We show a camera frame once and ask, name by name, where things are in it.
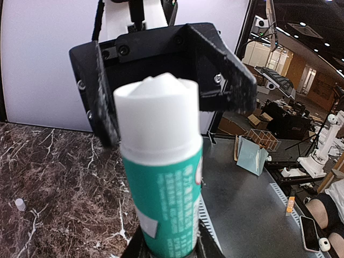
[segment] white bottle cap on table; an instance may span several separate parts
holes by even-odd
[[[26,206],[25,206],[23,199],[20,199],[20,198],[16,199],[15,203],[16,203],[16,207],[18,208],[19,211],[25,211]]]
[[[164,166],[188,159],[201,145],[198,84],[165,73],[113,93],[121,153],[140,164]]]

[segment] white backdrop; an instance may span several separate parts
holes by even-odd
[[[1,65],[8,121],[90,130],[68,51],[91,40],[98,0],[4,0]],[[179,0],[176,23],[211,22],[235,50],[249,0]],[[201,115],[205,133],[212,115]]]

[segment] marble surface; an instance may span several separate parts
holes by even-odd
[[[118,148],[90,133],[0,123],[1,258],[113,258],[138,225]]]

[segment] smartphone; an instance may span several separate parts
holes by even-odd
[[[316,224],[313,219],[300,216],[300,225],[302,231],[302,241],[307,251],[319,252],[320,246]]]

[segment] bolt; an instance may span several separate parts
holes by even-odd
[[[85,84],[81,80],[77,82],[77,87],[79,88],[79,90],[84,90],[86,88]]]
[[[119,47],[118,52],[119,52],[120,55],[127,55],[127,54],[129,54],[130,49],[129,49],[128,46],[123,45],[123,46]]]
[[[184,44],[184,39],[183,39],[182,36],[177,35],[177,36],[174,37],[173,40],[174,40],[174,43],[177,44],[177,45]]]
[[[88,120],[92,120],[93,116],[92,116],[91,110],[87,111],[87,118]]]
[[[110,56],[110,52],[107,50],[102,51],[102,57],[104,60],[108,59]]]
[[[221,74],[217,74],[217,75],[214,76],[214,82],[215,82],[216,84],[220,84],[221,81],[222,81],[222,76],[221,76]]]

